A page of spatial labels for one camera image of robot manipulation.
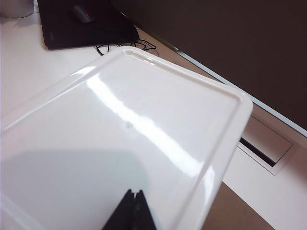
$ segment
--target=black slot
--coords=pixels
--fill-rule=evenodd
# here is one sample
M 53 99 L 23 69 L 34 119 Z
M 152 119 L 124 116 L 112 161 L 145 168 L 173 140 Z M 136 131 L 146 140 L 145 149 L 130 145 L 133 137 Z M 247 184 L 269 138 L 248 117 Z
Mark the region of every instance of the black slot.
M 263 159 L 269 166 L 273 167 L 276 162 L 274 162 L 271 158 L 266 156 L 263 152 L 261 152 L 259 149 L 257 149 L 255 146 L 250 144 L 247 140 L 244 138 L 240 139 L 240 142 L 246 146 L 249 150 L 251 150 L 253 153 L 255 153 L 257 156 L 259 156 L 261 159 Z

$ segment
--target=gray wall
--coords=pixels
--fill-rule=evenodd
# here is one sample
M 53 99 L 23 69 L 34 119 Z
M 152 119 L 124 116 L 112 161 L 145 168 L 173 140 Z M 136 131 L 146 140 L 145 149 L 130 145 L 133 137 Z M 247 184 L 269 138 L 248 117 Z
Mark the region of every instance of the gray wall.
M 289 2 L 112 1 L 146 31 L 307 129 L 307 4 Z

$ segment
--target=white desk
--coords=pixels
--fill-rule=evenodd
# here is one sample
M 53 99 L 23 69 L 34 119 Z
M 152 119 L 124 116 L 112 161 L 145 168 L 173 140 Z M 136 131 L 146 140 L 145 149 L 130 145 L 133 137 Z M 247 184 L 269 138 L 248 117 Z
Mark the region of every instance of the white desk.
M 160 57 L 208 73 L 139 30 L 158 47 Z M 38 13 L 23 19 L 1 18 L 1 116 L 99 57 L 93 47 L 48 51 Z M 307 151 L 301 149 L 273 176 L 237 149 L 224 182 L 278 230 L 307 229 Z

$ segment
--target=black mouse pad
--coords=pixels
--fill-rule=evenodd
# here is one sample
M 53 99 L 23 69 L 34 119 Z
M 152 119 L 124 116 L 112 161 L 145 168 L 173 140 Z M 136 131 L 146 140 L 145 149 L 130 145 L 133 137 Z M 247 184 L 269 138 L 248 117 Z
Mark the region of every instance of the black mouse pad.
M 48 49 L 132 42 L 134 25 L 108 0 L 38 0 L 43 36 Z M 83 8 L 94 21 L 82 23 L 73 12 Z

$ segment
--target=black computer mouse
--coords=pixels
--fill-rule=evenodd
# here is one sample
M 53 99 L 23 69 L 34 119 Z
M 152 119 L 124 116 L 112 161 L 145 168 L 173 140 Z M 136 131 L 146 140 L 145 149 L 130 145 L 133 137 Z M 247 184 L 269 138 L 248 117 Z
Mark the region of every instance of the black computer mouse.
M 79 5 L 74 5 L 72 7 L 72 12 L 81 23 L 90 23 L 95 21 L 95 19 Z

